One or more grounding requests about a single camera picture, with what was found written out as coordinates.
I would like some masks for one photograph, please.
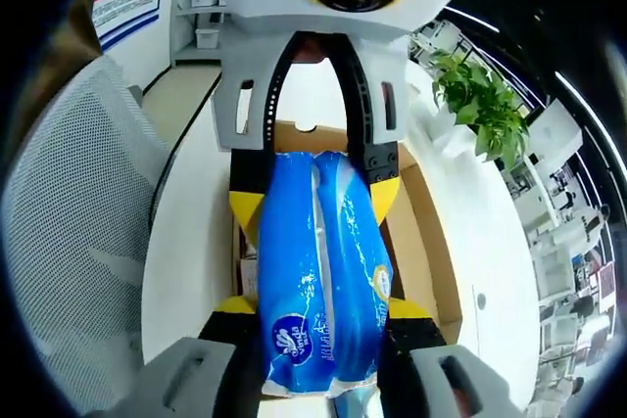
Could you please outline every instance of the tissue package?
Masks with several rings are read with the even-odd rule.
[[[345,156],[276,157],[259,248],[264,393],[337,396],[375,382],[392,267]]]

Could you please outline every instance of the office desk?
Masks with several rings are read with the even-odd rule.
[[[435,114],[431,78],[409,63],[408,82],[415,90],[406,145],[432,192],[449,245],[464,317],[459,343],[497,370],[523,407],[535,385],[540,332],[533,265],[513,201],[493,164],[472,155],[442,160],[424,131]],[[316,123],[346,126],[328,61],[290,70],[277,117],[303,130]],[[181,337],[198,336],[231,293],[228,165],[229,155],[217,150],[207,106],[179,150],[153,226],[142,299],[146,361]],[[480,295],[483,310],[476,302]]]

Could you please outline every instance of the black ceiling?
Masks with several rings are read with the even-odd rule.
[[[442,14],[539,97],[560,99],[580,124],[596,134],[610,160],[606,139],[555,72],[567,77],[595,110],[620,154],[627,156],[627,115],[604,52],[608,40],[624,44],[625,0],[453,0],[450,6],[498,28],[496,33],[455,13]],[[622,193],[627,201],[627,184]]]

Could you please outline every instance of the white shelf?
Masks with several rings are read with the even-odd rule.
[[[179,9],[176,11],[178,17],[186,15],[196,14],[223,14],[226,12],[226,7],[223,5],[214,5],[213,7],[195,7],[190,9]]]
[[[218,61],[219,48],[198,49],[195,43],[191,43],[174,53],[173,58],[175,61]]]

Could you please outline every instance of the brown cardboard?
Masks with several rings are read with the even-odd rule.
[[[286,121],[278,122],[274,129],[276,152],[346,152],[346,133],[339,129],[319,126],[301,132]],[[420,168],[403,145],[399,146],[399,168],[399,195],[381,227],[396,278],[401,281],[393,284],[393,296],[404,296],[424,308],[453,344],[462,318],[444,231]]]

